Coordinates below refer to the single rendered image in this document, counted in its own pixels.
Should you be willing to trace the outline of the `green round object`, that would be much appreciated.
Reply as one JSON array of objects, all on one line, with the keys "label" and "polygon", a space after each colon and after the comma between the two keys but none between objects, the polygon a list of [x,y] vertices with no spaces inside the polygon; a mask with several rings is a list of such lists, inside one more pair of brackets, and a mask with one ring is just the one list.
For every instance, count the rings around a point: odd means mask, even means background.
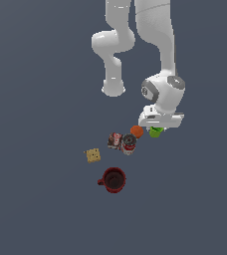
[{"label": "green round object", "polygon": [[162,127],[151,127],[149,134],[151,137],[159,137],[162,131],[163,131]]}]

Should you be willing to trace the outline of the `red and white can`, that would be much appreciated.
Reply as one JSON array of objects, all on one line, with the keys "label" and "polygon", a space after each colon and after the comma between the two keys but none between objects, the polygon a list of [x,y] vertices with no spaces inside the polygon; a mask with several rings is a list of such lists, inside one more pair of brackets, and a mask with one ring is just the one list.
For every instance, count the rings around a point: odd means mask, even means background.
[{"label": "red and white can", "polygon": [[132,133],[126,133],[122,137],[121,151],[125,155],[131,155],[133,154],[135,147],[136,147],[136,136]]}]

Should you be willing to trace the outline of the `orange ball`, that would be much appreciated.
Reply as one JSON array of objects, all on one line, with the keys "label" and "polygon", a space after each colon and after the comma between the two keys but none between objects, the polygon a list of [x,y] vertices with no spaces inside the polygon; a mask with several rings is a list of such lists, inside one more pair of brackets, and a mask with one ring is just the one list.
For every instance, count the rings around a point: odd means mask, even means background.
[{"label": "orange ball", "polygon": [[140,138],[143,136],[143,128],[140,126],[133,126],[130,129],[130,132],[134,134],[137,138]]}]

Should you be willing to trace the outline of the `brown and white box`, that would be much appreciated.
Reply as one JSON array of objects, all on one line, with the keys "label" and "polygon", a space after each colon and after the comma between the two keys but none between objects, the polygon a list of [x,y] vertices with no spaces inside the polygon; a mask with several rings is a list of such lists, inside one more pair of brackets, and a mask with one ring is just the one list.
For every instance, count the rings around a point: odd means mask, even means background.
[{"label": "brown and white box", "polygon": [[120,149],[122,140],[122,134],[117,132],[112,132],[108,140],[108,148]]}]

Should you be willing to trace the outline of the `tan cracker block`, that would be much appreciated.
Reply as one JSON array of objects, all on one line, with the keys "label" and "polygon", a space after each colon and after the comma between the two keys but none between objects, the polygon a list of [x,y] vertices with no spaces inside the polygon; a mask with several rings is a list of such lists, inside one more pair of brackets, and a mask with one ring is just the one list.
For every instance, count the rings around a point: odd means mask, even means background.
[{"label": "tan cracker block", "polygon": [[85,154],[87,155],[88,163],[101,160],[100,151],[97,148],[86,150]]}]

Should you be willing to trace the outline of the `dark red mug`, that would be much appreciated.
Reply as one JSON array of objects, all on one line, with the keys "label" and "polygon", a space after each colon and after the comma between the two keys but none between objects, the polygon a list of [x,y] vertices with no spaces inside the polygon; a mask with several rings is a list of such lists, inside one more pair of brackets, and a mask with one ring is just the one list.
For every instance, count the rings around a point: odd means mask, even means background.
[{"label": "dark red mug", "polygon": [[109,167],[98,180],[98,185],[103,185],[109,193],[119,193],[125,186],[125,174],[118,167]]}]

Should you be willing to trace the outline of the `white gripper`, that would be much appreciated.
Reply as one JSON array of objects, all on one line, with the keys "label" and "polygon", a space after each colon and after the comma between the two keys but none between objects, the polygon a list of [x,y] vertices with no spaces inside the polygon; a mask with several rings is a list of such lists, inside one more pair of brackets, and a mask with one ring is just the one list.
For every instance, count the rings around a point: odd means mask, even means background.
[{"label": "white gripper", "polygon": [[178,128],[183,118],[184,113],[161,114],[155,109],[155,105],[150,105],[143,108],[143,112],[138,118],[138,125],[147,130],[150,128]]}]

